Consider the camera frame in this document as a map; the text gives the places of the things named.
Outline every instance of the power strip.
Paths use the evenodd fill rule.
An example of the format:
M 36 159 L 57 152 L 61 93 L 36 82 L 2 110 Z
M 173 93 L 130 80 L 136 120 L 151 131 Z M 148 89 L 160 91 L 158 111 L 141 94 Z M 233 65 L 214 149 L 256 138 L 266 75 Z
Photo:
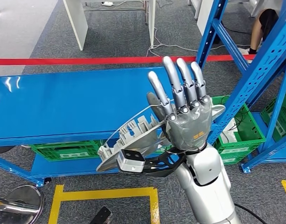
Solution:
M 103 6 L 112 6 L 113 2 L 111 2 L 111 1 L 102 1 L 102 5 L 103 5 Z

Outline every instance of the black bracket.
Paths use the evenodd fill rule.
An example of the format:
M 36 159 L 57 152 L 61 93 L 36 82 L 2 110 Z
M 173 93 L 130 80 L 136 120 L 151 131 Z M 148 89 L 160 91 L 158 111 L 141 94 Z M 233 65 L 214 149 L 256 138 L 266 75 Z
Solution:
M 171 157 L 173 154 L 177 154 L 179 158 L 176 161 L 174 161 Z M 145 158 L 145 163 L 141 173 L 123 171 L 119 167 L 118 163 L 117 165 L 118 169 L 122 173 L 165 177 L 174 172 L 184 161 L 186 161 L 186 154 L 184 151 L 172 147 L 157 157 Z

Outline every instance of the red barrier tape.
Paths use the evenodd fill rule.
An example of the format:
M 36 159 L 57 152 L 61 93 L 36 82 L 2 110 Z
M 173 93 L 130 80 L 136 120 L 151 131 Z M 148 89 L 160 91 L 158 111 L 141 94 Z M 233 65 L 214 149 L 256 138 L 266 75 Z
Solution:
M 244 55 L 252 60 L 255 55 Z M 186 62 L 192 62 L 195 56 L 172 56 L 173 61 L 182 57 Z M 207 62 L 232 61 L 231 55 L 208 55 Z M 135 64 L 161 63 L 162 57 L 104 57 L 104 58 L 0 58 L 0 65 L 80 65 L 80 64 Z

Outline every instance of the gray carpet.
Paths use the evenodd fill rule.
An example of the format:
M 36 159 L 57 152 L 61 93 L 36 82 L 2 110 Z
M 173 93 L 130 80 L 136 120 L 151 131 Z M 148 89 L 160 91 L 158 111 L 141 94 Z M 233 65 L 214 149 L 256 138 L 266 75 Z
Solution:
M 165 0 L 158 1 L 161 6 L 167 4 Z M 140 3 L 126 3 L 139 7 Z M 92 7 L 99 4 L 92 3 Z M 193 7 L 189 7 L 186 1 L 173 1 L 173 5 L 156 8 L 155 27 L 157 37 L 162 43 L 176 44 L 184 48 L 198 49 L 201 38 L 196 21 L 193 19 Z M 74 33 L 62 1 L 59 1 L 31 57 L 117 57 L 117 56 L 145 56 L 149 48 L 149 34 L 144 23 L 143 12 L 86 12 L 89 25 L 83 51 L 80 51 Z M 229 4 L 223 21 L 227 28 L 250 33 L 254 18 L 242 4 Z M 250 35 L 229 31 L 236 44 L 250 43 Z M 176 47 L 159 47 L 155 53 L 165 56 L 195 56 L 196 52 L 183 50 Z M 211 50 L 211 54 L 227 54 L 224 47 Z M 23 74 L 49 73 L 61 71 L 79 71 L 111 68 L 130 68 L 142 66 L 158 66 L 158 64 L 111 64 L 111 65 L 59 65 L 59 66 L 26 66 Z M 204 76 L 207 81 L 207 90 L 211 96 L 230 94 L 241 78 L 241 73 L 234 62 L 208 62 L 205 64 Z M 261 111 L 270 99 L 276 95 L 279 79 L 271 85 L 263 97 L 253 107 L 254 111 Z
M 33 153 L 18 147 L 3 154 L 3 157 L 28 169 Z M 251 209 L 268 224 L 286 224 L 286 193 L 281 184 L 282 180 L 286 180 L 286 164 L 259 165 L 248 175 L 242 173 L 238 165 L 226 168 L 232 183 L 231 194 L 234 202 Z M 23 184 L 31 183 L 0 170 L 1 197 Z M 175 175 L 155 178 L 124 174 L 53 178 L 51 183 L 40 188 L 46 202 L 37 223 L 48 223 L 56 184 L 64 184 L 64 191 L 155 187 L 158 189 L 161 224 L 196 223 Z M 104 205 L 113 212 L 113 224 L 151 223 L 148 197 L 62 202 L 58 223 L 89 224 Z M 260 224 L 244 210 L 236 208 L 236 211 L 242 224 Z
M 165 0 L 159 1 L 160 5 Z M 59 1 L 46 26 L 31 57 L 113 57 L 145 56 L 149 47 L 148 27 L 142 12 L 90 12 L 86 13 L 89 32 L 83 52 L 80 51 L 74 34 Z M 254 19 L 241 4 L 229 5 L 223 17 L 230 29 L 251 32 Z M 157 6 L 157 36 L 165 44 L 178 44 L 198 49 L 201 35 L 193 19 L 192 7 L 186 0 L 173 1 L 171 6 Z M 249 35 L 230 32 L 237 44 L 248 44 Z M 161 47 L 155 50 L 159 55 L 195 55 L 195 52 L 178 48 Z M 225 48 L 213 50 L 211 54 L 225 54 Z M 148 64 L 92 65 L 92 66 L 27 66 L 24 74 L 92 69 L 155 66 Z M 208 94 L 211 96 L 230 94 L 241 74 L 233 62 L 211 62 L 204 69 Z M 254 110 L 260 110 L 276 94 L 279 80 L 266 92 Z M 2 155 L 4 158 L 29 169 L 33 153 L 18 147 Z M 236 203 L 248 207 L 267 223 L 286 224 L 286 194 L 281 180 L 286 180 L 286 164 L 260 165 L 251 174 L 245 175 L 237 165 L 226 166 L 232 182 L 232 196 Z M 0 170 L 0 196 L 11 189 L 26 184 L 19 177 Z M 48 222 L 55 184 L 64 184 L 65 191 L 156 187 L 158 191 L 161 224 L 196 223 L 184 193 L 175 175 L 167 178 L 140 177 L 137 175 L 87 175 L 53 178 L 41 188 L 46 199 L 45 208 L 38 223 Z M 148 224 L 149 202 L 147 197 L 107 200 L 64 202 L 58 220 L 59 224 L 89 224 L 102 206 L 106 205 L 114 214 L 114 224 Z M 243 224 L 259 224 L 250 214 L 237 209 Z

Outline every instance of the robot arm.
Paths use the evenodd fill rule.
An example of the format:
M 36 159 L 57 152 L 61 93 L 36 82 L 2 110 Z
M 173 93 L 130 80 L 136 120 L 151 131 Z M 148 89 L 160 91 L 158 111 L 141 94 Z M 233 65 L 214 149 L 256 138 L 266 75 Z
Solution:
M 119 150 L 117 165 L 123 172 L 142 175 L 167 176 L 176 172 L 200 224 L 241 224 L 234 210 L 230 182 L 221 157 L 207 142 L 213 119 L 222 114 L 225 107 L 211 105 L 196 62 L 191 64 L 194 80 L 183 59 L 177 59 L 183 86 L 170 58 L 164 57 L 163 62 L 172 86 L 175 106 L 170 104 L 153 71 L 148 73 L 148 79 L 155 95 L 148 93 L 147 98 L 151 105 L 158 105 L 152 110 L 173 147 L 158 157 L 145 159 L 139 150 L 128 143 Z

